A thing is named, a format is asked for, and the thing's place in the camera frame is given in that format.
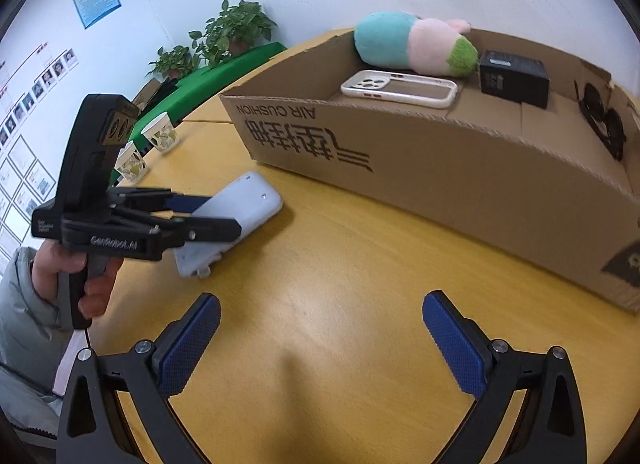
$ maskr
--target device handle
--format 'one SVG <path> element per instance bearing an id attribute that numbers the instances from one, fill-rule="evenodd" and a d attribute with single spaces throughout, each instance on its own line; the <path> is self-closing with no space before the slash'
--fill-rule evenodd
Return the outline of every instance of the device handle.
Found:
<path id="1" fill-rule="evenodd" d="M 92 320 L 86 319 L 78 302 L 84 296 L 84 284 L 88 279 L 104 274 L 109 256 L 87 254 L 84 269 L 76 274 L 58 273 L 58 308 L 60 310 L 60 326 L 64 330 L 88 329 Z"/>

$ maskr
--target small black box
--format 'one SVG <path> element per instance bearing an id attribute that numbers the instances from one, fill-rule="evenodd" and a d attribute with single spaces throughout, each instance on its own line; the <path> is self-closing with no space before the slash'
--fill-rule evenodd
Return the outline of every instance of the small black box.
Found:
<path id="1" fill-rule="evenodd" d="M 483 94 L 546 109 L 549 76 L 542 61 L 487 50 L 478 62 L 478 69 Z"/>

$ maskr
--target white phone case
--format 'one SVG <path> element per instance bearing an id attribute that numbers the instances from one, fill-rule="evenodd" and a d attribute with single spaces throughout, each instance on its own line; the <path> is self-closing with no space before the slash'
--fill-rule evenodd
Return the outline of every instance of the white phone case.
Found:
<path id="1" fill-rule="evenodd" d="M 282 198 L 278 192 L 256 172 L 245 173 L 191 214 L 194 217 L 236 219 L 242 227 L 240 238 L 233 243 L 187 241 L 184 246 L 174 249 L 178 273 L 182 277 L 209 276 L 210 264 L 281 209 Z"/>
<path id="2" fill-rule="evenodd" d="M 340 91 L 348 97 L 449 108 L 456 98 L 458 86 L 449 79 L 361 70 L 341 84 Z"/>

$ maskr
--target green tablecloth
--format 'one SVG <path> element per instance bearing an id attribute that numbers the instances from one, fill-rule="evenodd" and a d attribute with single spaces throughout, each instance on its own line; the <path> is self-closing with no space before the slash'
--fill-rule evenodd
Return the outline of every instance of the green tablecloth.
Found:
<path id="1" fill-rule="evenodd" d="M 172 123 L 179 123 L 208 98 L 216 95 L 220 90 L 248 74 L 254 68 L 266 63 L 283 50 L 286 48 L 281 43 L 269 43 L 249 50 L 240 57 L 216 68 L 205 66 L 196 70 L 193 74 L 178 81 L 178 89 L 164 98 L 136 123 L 129 140 L 132 140 L 136 147 L 142 151 L 149 145 L 145 136 L 142 135 L 143 127 L 163 111 L 169 114 Z"/>

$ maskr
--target hand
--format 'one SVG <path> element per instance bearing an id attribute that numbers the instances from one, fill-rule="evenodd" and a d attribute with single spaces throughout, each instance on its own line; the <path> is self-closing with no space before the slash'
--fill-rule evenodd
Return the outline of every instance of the hand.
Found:
<path id="1" fill-rule="evenodd" d="M 111 258 L 104 274 L 88 280 L 78 308 L 86 319 L 102 316 L 107 310 L 122 258 Z M 74 274 L 84 269 L 86 253 L 75 253 L 53 240 L 45 240 L 36 253 L 31 270 L 31 283 L 37 295 L 53 305 L 58 304 L 58 273 Z"/>

